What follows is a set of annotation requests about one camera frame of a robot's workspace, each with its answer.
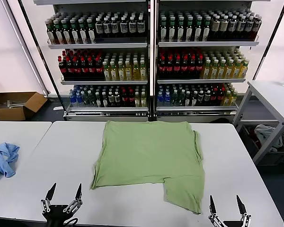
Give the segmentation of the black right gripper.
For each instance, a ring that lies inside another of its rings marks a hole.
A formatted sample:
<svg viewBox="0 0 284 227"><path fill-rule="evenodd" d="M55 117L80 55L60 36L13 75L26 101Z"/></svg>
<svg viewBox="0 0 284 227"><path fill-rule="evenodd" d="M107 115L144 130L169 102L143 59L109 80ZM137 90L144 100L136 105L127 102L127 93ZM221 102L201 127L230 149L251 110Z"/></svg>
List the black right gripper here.
<svg viewBox="0 0 284 227"><path fill-rule="evenodd" d="M239 212L241 214L241 219L223 221L223 224L226 227L249 227L251 223L251 215L247 213L246 207L241 201L239 195L236 195L236 199L237 199ZM212 195L210 195L209 210L210 210L210 216L208 218L210 222L212 223L214 227L220 227L221 224L220 224L220 220L218 218L217 212L216 212L216 208L215 208Z"/></svg>

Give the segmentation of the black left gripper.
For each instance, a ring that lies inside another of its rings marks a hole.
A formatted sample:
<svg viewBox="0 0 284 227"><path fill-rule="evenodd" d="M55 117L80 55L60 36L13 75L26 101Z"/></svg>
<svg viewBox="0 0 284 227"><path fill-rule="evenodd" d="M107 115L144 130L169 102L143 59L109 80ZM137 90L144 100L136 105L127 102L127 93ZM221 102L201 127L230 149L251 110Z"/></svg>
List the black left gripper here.
<svg viewBox="0 0 284 227"><path fill-rule="evenodd" d="M47 227L63 227L65 221L73 217L72 212L77 212L83 204L82 184L79 184L75 199L69 205L51 205L51 200L54 195L56 183L48 190L44 199L41 200L43 217L46 219Z"/></svg>

